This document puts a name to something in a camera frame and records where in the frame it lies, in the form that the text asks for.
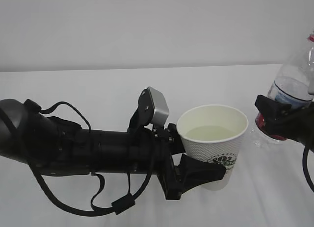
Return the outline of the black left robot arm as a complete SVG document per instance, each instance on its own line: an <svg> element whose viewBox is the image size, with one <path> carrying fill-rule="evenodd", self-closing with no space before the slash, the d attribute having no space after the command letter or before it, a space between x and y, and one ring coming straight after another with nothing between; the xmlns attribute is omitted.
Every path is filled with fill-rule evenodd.
<svg viewBox="0 0 314 227"><path fill-rule="evenodd" d="M45 117L13 99L0 102L21 136L30 159L44 176L65 177L90 173L156 175L167 200L179 200L188 190L219 181L225 167L185 154L174 124L137 131L83 129L58 117Z"/></svg>

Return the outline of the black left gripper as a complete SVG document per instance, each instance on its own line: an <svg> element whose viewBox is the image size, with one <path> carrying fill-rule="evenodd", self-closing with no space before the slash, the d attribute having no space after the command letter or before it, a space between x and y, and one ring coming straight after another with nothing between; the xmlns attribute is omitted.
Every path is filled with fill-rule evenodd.
<svg viewBox="0 0 314 227"><path fill-rule="evenodd" d="M185 192L224 177L226 168L223 165L199 161L185 154L179 165L174 164L172 156L185 152L175 124L153 125L152 132L157 142L157 177L166 200L177 201Z"/></svg>

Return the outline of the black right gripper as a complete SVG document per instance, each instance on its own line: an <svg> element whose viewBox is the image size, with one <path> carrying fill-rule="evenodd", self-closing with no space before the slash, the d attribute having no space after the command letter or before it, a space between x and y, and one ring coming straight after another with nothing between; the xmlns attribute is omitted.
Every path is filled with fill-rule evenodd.
<svg viewBox="0 0 314 227"><path fill-rule="evenodd" d="M314 107L291 108L266 96L258 95L255 107L257 128L272 139L290 139L306 145L314 135Z"/></svg>

